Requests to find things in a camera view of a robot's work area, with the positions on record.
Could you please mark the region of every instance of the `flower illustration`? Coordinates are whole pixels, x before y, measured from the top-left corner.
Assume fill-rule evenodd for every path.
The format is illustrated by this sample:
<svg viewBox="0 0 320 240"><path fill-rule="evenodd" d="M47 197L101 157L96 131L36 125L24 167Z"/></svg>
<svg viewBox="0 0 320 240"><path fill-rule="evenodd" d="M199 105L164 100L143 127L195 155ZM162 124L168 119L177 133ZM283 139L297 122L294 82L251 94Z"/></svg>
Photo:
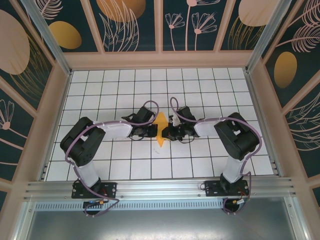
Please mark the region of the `flower illustration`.
<svg viewBox="0 0 320 240"><path fill-rule="evenodd" d="M185 22L183 21L181 13L179 13L179 14L174 13L174 14L172 14L172 16L170 13L168 13L165 15L165 20L170 28L172 47L173 47L173 51L175 51L176 49L175 49L175 44L174 44L174 38L172 35L172 29L177 29L177 28L183 27L185 25Z"/></svg>
<svg viewBox="0 0 320 240"><path fill-rule="evenodd" d="M216 22L214 18L214 13L202 14L201 18L199 18L199 13L192 14L192 25L195 33L195 42L194 42L194 50L197 50L197 38L199 34L211 33L217 30L217 25L214 25Z"/></svg>

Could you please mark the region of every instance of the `floral line drawing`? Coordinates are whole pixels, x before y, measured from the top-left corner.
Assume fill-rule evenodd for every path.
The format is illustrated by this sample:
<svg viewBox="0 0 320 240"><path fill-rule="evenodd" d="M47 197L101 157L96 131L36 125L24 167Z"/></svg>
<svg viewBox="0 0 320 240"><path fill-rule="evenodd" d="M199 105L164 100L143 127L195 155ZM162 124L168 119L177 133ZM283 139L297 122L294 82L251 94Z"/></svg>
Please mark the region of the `floral line drawing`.
<svg viewBox="0 0 320 240"><path fill-rule="evenodd" d="M302 19L304 26L295 32L291 40L279 43L276 48L291 43L295 52L310 53L320 43L320 0L308 0L303 14L292 21L288 28L299 19Z"/></svg>
<svg viewBox="0 0 320 240"><path fill-rule="evenodd" d="M320 93L302 107L289 112L287 122L300 151L312 151L320 148Z"/></svg>
<svg viewBox="0 0 320 240"><path fill-rule="evenodd" d="M214 25L216 22L214 18L214 13L202 14L201 18L199 18L199 13L192 14L192 25L195 33L195 41L194 41L194 50L197 51L197 38L199 34L212 33L217 30L217 25Z"/></svg>
<svg viewBox="0 0 320 240"><path fill-rule="evenodd" d="M10 128L11 127L11 120L14 115L14 110L15 110L15 104L13 102L8 101L8 104L6 105L6 102L3 99L0 100L0 130L4 130L4 131L9 130L9 131L19 135L20 137L27 139L27 137L25 135L22 135L21 133ZM6 141L2 138L0 138L0 142L3 142L11 147L16 148L16 149L20 149L20 150L24 149L23 147L18 146L12 142Z"/></svg>
<svg viewBox="0 0 320 240"><path fill-rule="evenodd" d="M186 0L188 4L188 12L186 15L186 26L185 26L185 50L188 51L188 27L189 27L189 16L191 7L205 6L219 3L220 0Z"/></svg>
<svg viewBox="0 0 320 240"><path fill-rule="evenodd" d="M165 15L165 20L170 28L173 51L176 51L174 38L172 35L172 29L177 29L177 28L181 28L181 27L185 26L185 22L183 21L181 13L179 13L179 14L174 13L174 14L172 14L172 17L171 17L171 14L168 13Z"/></svg>
<svg viewBox="0 0 320 240"><path fill-rule="evenodd" d="M127 52L132 47L134 47L133 52L135 52L139 44L137 18L124 2L122 2L124 14L122 14L121 8L115 0L110 0L110 2L112 6L108 5L105 0L101 0L103 10L111 19L116 19L117 21L112 21L108 17L105 18L99 13L104 25L103 46L108 52Z"/></svg>

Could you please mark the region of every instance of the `dark green wallpaper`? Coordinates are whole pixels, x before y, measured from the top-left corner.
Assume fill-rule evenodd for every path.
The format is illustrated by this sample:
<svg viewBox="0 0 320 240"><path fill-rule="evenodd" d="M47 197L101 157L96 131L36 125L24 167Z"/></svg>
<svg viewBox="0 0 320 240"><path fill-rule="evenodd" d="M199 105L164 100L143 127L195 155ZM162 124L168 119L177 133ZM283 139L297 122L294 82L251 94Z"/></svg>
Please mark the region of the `dark green wallpaper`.
<svg viewBox="0 0 320 240"><path fill-rule="evenodd" d="M153 0L90 0L106 52L155 51Z"/></svg>
<svg viewBox="0 0 320 240"><path fill-rule="evenodd" d="M11 181L34 118L0 89L0 178Z"/></svg>
<svg viewBox="0 0 320 240"><path fill-rule="evenodd" d="M52 65L8 1L0 1L0 76L38 108Z"/></svg>
<svg viewBox="0 0 320 240"><path fill-rule="evenodd" d="M195 6L189 4L186 1L163 1L164 51L214 49L226 1L198 1Z"/></svg>

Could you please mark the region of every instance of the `purple cable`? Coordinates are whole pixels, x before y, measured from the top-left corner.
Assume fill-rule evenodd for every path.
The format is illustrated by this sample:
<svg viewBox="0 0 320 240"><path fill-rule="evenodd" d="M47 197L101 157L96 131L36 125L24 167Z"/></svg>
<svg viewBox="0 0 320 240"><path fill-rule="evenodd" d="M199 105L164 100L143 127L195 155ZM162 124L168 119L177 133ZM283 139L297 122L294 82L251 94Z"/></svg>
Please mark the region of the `purple cable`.
<svg viewBox="0 0 320 240"><path fill-rule="evenodd" d="M106 210L100 211L100 212L98 212L98 213L95 214L95 215L89 215L89 214L87 213L87 209L88 209L89 207L91 207L92 205L94 205L94 204L89 204L89 205L84 209L84 213L86 214L87 217L88 217L88 216L91 216L92 218L94 218L94 217L101 216L102 214L106 213L109 209L111 209L113 206L115 206L117 203L119 203L120 200L117 199L117 198L106 197L106 196L100 195L100 194L92 191L92 190L90 189L90 187L88 187L88 186L85 184L85 182L84 182L84 181L82 180L82 178L80 177L80 174L78 173L78 170L77 170L77 168L76 168L75 163L72 162L72 161L70 161L70 160L68 160L68 156L69 156L69 153L70 153L71 149L74 147L74 145L76 144L76 142L77 142L86 132L88 132L90 129L92 129L92 128L94 128L94 127L103 126L103 125L105 125L105 124L119 124L119 123L126 123L126 124L130 124L130 125L133 125L133 126L145 126L145 125L149 125L149 124L153 123L153 122L156 120L156 118L157 118L157 116L158 116L158 114L159 114L159 105L158 105L158 103L156 103L155 101L149 100L149 101L146 101L146 102L143 104L143 106L145 106L147 103L154 103L154 104L156 105L156 108L157 108L156 114L154 115L154 117L153 117L151 120L149 120L149 121L147 121L147 122L144 122L144 123L133 123L133 122L127 122L127 121L106 121L106 122L95 123L95 124L87 127L85 130L83 130L83 131L73 140L73 142L70 144L69 148L68 148L67 151L65 152L64 160L65 160L67 163L69 163L69 164L71 164L71 165L73 166L73 170L74 170L76 176L78 177L78 179L80 180L80 182L83 184L83 186L84 186L90 193L92 193L93 195L96 195L97 197L102 198L102 199L107 199L107 200L113 200L113 201L115 201L115 203L113 203L111 206L109 206Z"/></svg>
<svg viewBox="0 0 320 240"><path fill-rule="evenodd" d="M175 100L175 102L176 102L176 109L174 108L174 106L173 106L173 104L172 104L172 100ZM261 149L261 147L262 147L261 136L259 135L258 131L257 131L253 126L251 126L250 124L248 124L247 122L242 121L242 120L240 120L240 119L233 118L233 117L215 117L215 118L208 118L208 119L202 119L202 120L192 120L192 119L188 119L188 118L186 118L186 117L184 117L184 116L181 116L179 113L177 113L177 110L178 110L178 108L179 108L179 103L178 103L178 100L177 100L174 96L170 98L170 107L171 107L171 109L173 110L173 112L174 112L179 118L181 118L181 119L183 119L183 120L185 120L185 121L188 121L188 122L190 122L190 123L201 123L201 122L206 122L206 121L217 121L217 120L219 120L219 121L221 121L221 120L230 120L230 121L234 121L234 122L241 123L241 124L247 126L248 128L250 128L250 129L254 132L254 134L257 136L257 138L258 138L258 140L259 140L259 146L258 146L258 148L257 148L254 152L250 153L250 154L245 158L244 163L242 164L241 169L240 169L240 174L241 174L241 176L248 176L248 175L249 175L249 195L248 195L248 199L250 199L250 194L251 194L251 172L249 171L249 172L247 172L246 174L243 174L243 172L244 172L244 168L245 168L245 166L246 166L246 164L247 164L247 161L248 161L252 156L254 156L257 152L259 152L260 149ZM225 208L225 204L226 204L226 201L227 201L227 200L228 200L228 198L225 198L225 199L223 200L223 205L222 205L222 206L223 206L223 209L222 209L222 210L223 210L225 213L232 213L230 210L228 210L228 209ZM244 209L245 205L246 205L246 204L244 204L244 206L243 206L240 210L238 210L237 213L241 212L241 211Z"/></svg>

